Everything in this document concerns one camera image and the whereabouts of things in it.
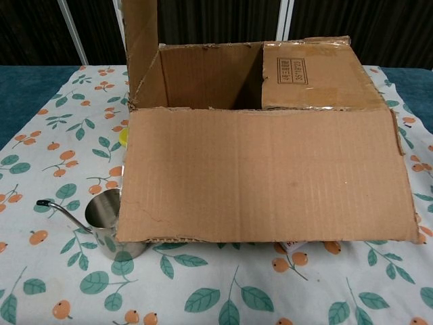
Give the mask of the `wide white frame post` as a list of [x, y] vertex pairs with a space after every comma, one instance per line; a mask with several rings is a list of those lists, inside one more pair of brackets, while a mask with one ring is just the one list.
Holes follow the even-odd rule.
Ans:
[[116, 59], [119, 64], [127, 63], [126, 41], [124, 35], [124, 15], [122, 12], [122, 0], [112, 0], [115, 16], [115, 48]]

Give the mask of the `thin white frame post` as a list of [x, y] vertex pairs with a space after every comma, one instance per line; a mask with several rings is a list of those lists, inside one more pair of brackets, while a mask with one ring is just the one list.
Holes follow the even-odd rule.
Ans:
[[76, 29], [76, 25], [74, 23], [74, 18], [72, 17], [72, 14], [70, 12], [70, 8], [68, 6], [67, 0], [57, 0], [58, 6], [60, 8], [60, 11], [63, 15], [64, 21], [66, 23], [68, 32], [70, 33], [70, 36], [72, 38], [72, 42], [74, 43], [75, 50], [78, 54], [78, 57], [80, 58], [81, 64], [83, 66], [87, 66], [89, 64], [85, 49], [83, 47], [83, 44], [81, 42], [81, 38], [79, 36], [79, 33]]

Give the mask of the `white double frame post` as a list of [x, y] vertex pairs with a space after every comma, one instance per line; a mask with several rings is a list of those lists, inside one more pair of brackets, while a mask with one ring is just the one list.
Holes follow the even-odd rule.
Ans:
[[287, 41], [289, 39], [294, 3], [295, 0], [280, 0], [276, 41]]

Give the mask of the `stainless steel long-spout pitcher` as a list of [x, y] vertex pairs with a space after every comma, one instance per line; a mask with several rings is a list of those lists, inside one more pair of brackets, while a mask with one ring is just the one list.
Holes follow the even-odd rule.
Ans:
[[145, 242], [120, 242], [116, 239], [120, 210], [119, 189], [106, 190], [89, 201], [84, 213], [87, 225], [82, 224], [66, 208], [49, 200], [38, 200], [36, 205], [61, 212], [79, 229], [93, 235], [102, 253], [113, 261], [132, 260], [144, 253], [147, 248]]

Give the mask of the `brown cardboard box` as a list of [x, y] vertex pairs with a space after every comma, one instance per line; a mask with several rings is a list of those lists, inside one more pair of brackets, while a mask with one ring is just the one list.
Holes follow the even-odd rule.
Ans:
[[415, 242], [393, 111], [348, 37], [160, 45], [123, 0], [122, 242]]

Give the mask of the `floral print tablecloth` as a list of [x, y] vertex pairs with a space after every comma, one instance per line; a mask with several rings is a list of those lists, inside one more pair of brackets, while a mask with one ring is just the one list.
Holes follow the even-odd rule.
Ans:
[[156, 244], [129, 261], [82, 219], [120, 185], [125, 66], [79, 66], [0, 150], [0, 325], [433, 325], [433, 135], [379, 66], [419, 213], [419, 244]]

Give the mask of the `playing card deck with bands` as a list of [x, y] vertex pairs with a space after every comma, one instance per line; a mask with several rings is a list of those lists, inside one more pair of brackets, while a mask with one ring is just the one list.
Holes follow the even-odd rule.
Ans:
[[283, 250], [287, 253], [292, 253], [298, 250], [300, 247], [304, 246], [306, 242], [280, 242]]

